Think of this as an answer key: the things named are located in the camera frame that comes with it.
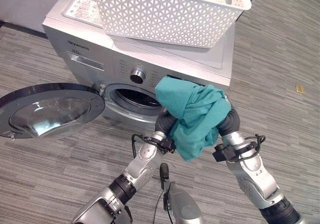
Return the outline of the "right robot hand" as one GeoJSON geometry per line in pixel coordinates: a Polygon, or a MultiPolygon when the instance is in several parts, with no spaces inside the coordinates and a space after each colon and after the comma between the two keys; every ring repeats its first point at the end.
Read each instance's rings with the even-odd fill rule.
{"type": "Polygon", "coordinates": [[[233,105],[224,120],[222,120],[216,128],[221,137],[238,132],[240,129],[240,117],[233,105]]]}

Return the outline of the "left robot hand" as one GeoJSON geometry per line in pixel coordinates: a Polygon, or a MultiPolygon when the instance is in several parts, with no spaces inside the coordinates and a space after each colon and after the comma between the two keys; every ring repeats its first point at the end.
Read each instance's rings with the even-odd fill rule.
{"type": "Polygon", "coordinates": [[[165,108],[156,119],[155,131],[168,136],[176,121],[177,119],[165,108]]]}

